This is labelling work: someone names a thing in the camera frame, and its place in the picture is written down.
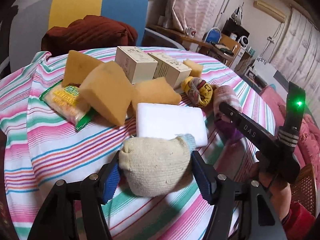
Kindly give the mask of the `right hand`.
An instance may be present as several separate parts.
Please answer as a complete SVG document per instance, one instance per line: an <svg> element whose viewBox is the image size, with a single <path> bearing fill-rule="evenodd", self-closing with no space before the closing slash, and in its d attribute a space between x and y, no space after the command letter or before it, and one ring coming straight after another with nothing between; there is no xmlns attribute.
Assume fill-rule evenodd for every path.
<svg viewBox="0 0 320 240"><path fill-rule="evenodd" d="M267 172L262 172L259 168L258 163L255 163L255 168L258 172L259 181L264 187L269 189L271 193L270 201L273 204L273 207L278 214L280 221L283 222L290 212L290 185L286 181L277 179L275 176Z"/></svg>

